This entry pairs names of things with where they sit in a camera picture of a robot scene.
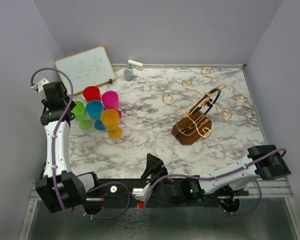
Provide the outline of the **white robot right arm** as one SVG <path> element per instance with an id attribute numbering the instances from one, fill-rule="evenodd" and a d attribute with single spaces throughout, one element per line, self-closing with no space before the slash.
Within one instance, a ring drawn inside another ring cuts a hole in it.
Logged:
<path id="1" fill-rule="evenodd" d="M 283 159 L 286 152 L 285 148 L 275 145 L 253 146 L 248 149 L 248 155 L 237 162 L 210 173 L 163 175 L 149 185 L 143 203 L 148 203 L 152 193 L 174 205 L 197 203 L 217 193 L 225 199 L 232 198 L 236 191 L 257 179 L 272 181 L 290 175 Z"/>

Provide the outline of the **yellow plastic wine glass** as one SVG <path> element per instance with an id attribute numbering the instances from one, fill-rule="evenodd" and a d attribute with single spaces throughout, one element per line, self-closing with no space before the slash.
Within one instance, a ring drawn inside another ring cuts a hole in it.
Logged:
<path id="1" fill-rule="evenodd" d="M 119 113 L 115 109 L 106 109 L 100 116 L 100 120 L 108 130 L 108 136 L 111 139 L 119 139 L 123 131 L 119 127 L 120 124 L 120 117 Z"/>

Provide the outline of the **blue plastic wine glass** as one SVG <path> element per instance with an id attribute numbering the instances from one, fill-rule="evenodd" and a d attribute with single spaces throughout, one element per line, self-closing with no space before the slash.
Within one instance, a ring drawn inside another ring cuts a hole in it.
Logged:
<path id="1" fill-rule="evenodd" d="M 94 120 L 94 127 L 99 131 L 105 130 L 106 127 L 101 121 L 101 114 L 104 111 L 103 103 L 99 100 L 91 100 L 85 108 L 89 117 Z"/>

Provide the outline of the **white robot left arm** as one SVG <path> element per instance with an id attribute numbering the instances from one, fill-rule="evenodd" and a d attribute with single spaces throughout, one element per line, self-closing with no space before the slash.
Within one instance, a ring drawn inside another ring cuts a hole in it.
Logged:
<path id="1" fill-rule="evenodd" d="M 85 204 L 87 196 L 96 197 L 101 190 L 97 175 L 91 171 L 75 175 L 69 157 L 71 112 L 76 106 L 60 81 L 42 78 L 37 84 L 44 106 L 40 122 L 46 134 L 47 150 L 42 177 L 35 190 L 50 213 Z"/>

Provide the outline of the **red plastic wine glass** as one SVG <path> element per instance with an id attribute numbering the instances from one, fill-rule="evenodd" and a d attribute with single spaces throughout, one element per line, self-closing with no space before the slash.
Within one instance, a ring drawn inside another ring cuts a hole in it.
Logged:
<path id="1" fill-rule="evenodd" d="M 101 101 L 101 92 L 97 86 L 88 86 L 86 87 L 83 92 L 83 97 L 85 98 L 86 102 L 90 102 L 93 100 Z"/>

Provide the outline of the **magenta plastic wine glass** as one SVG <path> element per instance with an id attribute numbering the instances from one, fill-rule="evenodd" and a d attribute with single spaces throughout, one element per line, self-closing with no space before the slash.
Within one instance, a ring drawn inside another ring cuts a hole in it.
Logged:
<path id="1" fill-rule="evenodd" d="M 106 91 L 101 96 L 101 101 L 106 110 L 109 109 L 116 110 L 119 115 L 119 118 L 122 117 L 122 113 L 119 110 L 119 105 L 120 105 L 119 95 L 115 91 Z"/>

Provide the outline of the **green plastic wine glass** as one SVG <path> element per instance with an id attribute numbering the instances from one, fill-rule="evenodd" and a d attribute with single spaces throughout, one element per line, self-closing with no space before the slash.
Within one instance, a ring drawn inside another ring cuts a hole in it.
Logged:
<path id="1" fill-rule="evenodd" d="M 82 131 L 87 131 L 92 128 L 93 121 L 87 117 L 86 107 L 83 102 L 76 100 L 74 101 L 75 107 L 71 112 L 75 116 L 75 120 L 78 122 L 78 126 Z"/>

